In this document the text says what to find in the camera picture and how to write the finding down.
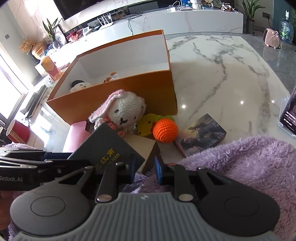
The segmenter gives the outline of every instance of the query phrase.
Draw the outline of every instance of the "orange box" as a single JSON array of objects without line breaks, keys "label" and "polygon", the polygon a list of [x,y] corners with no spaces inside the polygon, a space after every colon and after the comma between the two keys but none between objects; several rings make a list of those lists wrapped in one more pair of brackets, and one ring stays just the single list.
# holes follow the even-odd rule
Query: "orange box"
[{"label": "orange box", "polygon": [[[111,72],[117,72],[120,79],[103,83]],[[93,86],[70,93],[71,83],[75,80]],[[47,103],[72,125],[87,120],[112,92],[119,89],[143,97],[146,113],[177,114],[169,54],[162,30],[130,36],[78,55],[58,80]]]}]

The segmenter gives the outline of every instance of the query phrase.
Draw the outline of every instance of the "large plastic water bottle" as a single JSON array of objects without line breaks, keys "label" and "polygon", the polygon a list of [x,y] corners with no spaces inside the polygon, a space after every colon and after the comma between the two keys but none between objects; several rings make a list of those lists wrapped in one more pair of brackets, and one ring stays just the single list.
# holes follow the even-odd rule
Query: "large plastic water bottle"
[{"label": "large plastic water bottle", "polygon": [[287,44],[292,44],[294,37],[294,28],[291,22],[289,21],[290,12],[286,11],[286,18],[282,18],[280,21],[280,36],[281,40]]}]

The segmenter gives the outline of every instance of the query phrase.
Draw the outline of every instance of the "dried flower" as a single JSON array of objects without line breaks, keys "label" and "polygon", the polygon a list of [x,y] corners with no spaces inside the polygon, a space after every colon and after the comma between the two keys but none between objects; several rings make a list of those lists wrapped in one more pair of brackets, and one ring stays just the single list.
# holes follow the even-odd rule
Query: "dried flower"
[{"label": "dried flower", "polygon": [[23,53],[26,53],[31,51],[34,45],[34,42],[32,42],[29,38],[26,38],[20,43],[19,50],[21,50]]}]

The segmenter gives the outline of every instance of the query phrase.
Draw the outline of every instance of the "gray ribbed surface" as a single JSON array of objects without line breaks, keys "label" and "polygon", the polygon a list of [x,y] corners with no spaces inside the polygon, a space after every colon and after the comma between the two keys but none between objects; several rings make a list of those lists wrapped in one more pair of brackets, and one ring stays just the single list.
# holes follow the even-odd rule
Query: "gray ribbed surface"
[{"label": "gray ribbed surface", "polygon": [[280,239],[272,232],[252,238],[223,234],[209,226],[192,203],[178,202],[171,193],[120,193],[116,201],[98,204],[83,225],[67,234],[40,238],[20,233],[13,239],[13,241],[42,240],[279,241]]}]

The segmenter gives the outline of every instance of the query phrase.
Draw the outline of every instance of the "pink heater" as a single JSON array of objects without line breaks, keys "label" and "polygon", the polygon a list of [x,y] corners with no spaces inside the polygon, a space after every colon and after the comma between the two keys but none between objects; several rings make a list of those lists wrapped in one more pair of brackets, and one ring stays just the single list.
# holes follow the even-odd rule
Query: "pink heater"
[{"label": "pink heater", "polygon": [[275,49],[279,47],[280,38],[279,32],[267,28],[263,35],[263,41],[267,45],[267,47],[274,47]]}]

